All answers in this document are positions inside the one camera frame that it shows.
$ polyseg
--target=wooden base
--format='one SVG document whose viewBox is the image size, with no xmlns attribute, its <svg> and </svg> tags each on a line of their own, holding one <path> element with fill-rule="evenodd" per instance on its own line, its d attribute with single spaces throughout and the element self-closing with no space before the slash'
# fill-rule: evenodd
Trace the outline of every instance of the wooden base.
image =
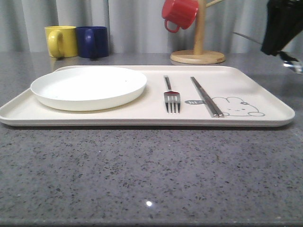
<svg viewBox="0 0 303 227">
<path fill-rule="evenodd" d="M 203 54 L 195 55 L 194 51 L 185 50 L 173 52 L 170 59 L 186 64 L 216 64 L 225 61 L 225 56 L 215 51 L 204 51 Z"/>
</svg>

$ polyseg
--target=red mug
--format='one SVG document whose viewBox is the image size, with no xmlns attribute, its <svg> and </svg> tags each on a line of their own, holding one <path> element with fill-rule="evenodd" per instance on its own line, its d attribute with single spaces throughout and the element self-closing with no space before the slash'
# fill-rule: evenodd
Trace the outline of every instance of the red mug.
<svg viewBox="0 0 303 227">
<path fill-rule="evenodd" d="M 194 22 L 199 9 L 199 3 L 196 0 L 166 0 L 162 8 L 162 17 L 165 19 L 165 28 L 176 33 L 180 27 L 187 29 Z M 168 28 L 168 23 L 177 25 L 175 30 Z"/>
</svg>

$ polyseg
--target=metal chopsticks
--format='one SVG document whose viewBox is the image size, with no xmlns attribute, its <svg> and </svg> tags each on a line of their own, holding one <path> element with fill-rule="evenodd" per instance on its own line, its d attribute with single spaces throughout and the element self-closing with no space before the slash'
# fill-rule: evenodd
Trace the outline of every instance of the metal chopsticks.
<svg viewBox="0 0 303 227">
<path fill-rule="evenodd" d="M 197 88 L 197 91 L 202 99 L 204 99 L 206 103 L 206 107 L 208 112 L 211 114 L 212 117 L 224 117 L 224 114 L 219 109 L 219 107 L 213 102 L 211 97 L 207 94 L 207 92 L 202 88 L 199 82 L 196 80 L 195 77 L 190 77 Z"/>
</svg>

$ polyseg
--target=blue mug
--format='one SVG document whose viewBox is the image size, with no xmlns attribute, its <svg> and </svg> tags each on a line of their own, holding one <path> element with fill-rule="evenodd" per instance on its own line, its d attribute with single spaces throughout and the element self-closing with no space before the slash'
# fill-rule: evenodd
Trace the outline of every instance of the blue mug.
<svg viewBox="0 0 303 227">
<path fill-rule="evenodd" d="M 78 55 L 82 58 L 101 58 L 109 55 L 107 28 L 102 26 L 76 27 Z"/>
</svg>

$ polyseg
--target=countertop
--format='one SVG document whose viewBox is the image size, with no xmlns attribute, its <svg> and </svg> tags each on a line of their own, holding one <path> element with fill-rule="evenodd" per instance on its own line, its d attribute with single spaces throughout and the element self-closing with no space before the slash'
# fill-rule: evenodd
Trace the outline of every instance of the countertop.
<svg viewBox="0 0 303 227">
<path fill-rule="evenodd" d="M 303 59 L 303 54 L 296 56 Z M 0 106 L 70 65 L 173 65 L 167 54 L 0 53 Z M 0 124 L 0 226 L 303 226 L 303 76 L 227 54 L 295 110 L 278 128 Z"/>
</svg>

